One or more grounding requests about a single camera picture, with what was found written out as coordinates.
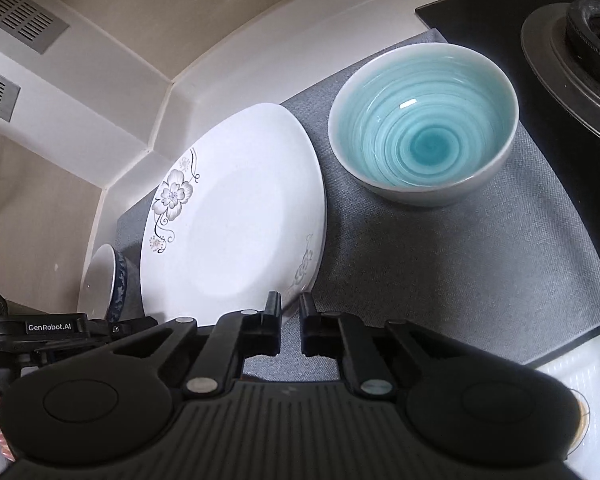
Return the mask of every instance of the plate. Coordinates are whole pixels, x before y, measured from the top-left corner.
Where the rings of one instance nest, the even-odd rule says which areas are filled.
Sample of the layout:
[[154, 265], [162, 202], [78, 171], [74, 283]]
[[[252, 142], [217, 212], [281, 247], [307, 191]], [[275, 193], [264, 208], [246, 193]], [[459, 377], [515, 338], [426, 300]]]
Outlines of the plate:
[[144, 312], [158, 322], [283, 308], [310, 290], [326, 204], [314, 147], [286, 108], [258, 104], [224, 120], [176, 161], [144, 228]]

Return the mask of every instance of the swirl pattern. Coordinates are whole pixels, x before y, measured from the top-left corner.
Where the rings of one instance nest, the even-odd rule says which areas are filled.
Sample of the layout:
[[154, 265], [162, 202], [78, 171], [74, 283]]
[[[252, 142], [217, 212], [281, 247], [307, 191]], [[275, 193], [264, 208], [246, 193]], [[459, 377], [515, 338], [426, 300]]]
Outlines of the swirl pattern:
[[336, 123], [341, 153], [382, 186], [441, 186], [486, 165], [515, 120], [502, 74], [470, 56], [419, 53], [356, 88]]

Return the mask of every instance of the screw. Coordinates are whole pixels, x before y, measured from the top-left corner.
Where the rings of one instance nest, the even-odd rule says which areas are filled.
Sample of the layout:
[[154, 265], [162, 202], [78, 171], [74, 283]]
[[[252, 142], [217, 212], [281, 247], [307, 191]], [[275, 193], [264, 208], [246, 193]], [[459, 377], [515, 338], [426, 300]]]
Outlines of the screw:
[[360, 384], [360, 389], [368, 395], [380, 396], [390, 393], [394, 387], [384, 379], [368, 379]]
[[210, 394], [218, 389], [218, 382], [210, 377], [195, 377], [187, 381], [187, 390], [194, 394]]

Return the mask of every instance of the stove burner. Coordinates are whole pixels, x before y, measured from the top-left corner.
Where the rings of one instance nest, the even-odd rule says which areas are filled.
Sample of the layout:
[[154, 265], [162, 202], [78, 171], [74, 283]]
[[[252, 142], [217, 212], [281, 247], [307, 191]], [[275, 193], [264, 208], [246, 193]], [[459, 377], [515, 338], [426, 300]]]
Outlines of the stove burner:
[[548, 91], [600, 137], [600, 81], [566, 40], [568, 9], [570, 4], [551, 4], [532, 12], [522, 25], [522, 49]]
[[600, 0], [575, 0], [567, 10], [566, 32], [580, 63], [600, 82]]

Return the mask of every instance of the blue and white bowl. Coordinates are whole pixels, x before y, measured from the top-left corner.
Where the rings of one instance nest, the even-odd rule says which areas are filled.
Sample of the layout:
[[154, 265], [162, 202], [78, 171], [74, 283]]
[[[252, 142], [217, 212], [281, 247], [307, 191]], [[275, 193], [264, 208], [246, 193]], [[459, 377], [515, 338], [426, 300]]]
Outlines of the blue and white bowl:
[[362, 66], [329, 114], [336, 158], [396, 202], [440, 206], [482, 187], [507, 160], [518, 99], [482, 54], [447, 43], [391, 50]]
[[140, 301], [138, 268], [111, 245], [102, 245], [85, 274], [78, 312], [89, 319], [118, 322], [123, 310], [137, 310]]

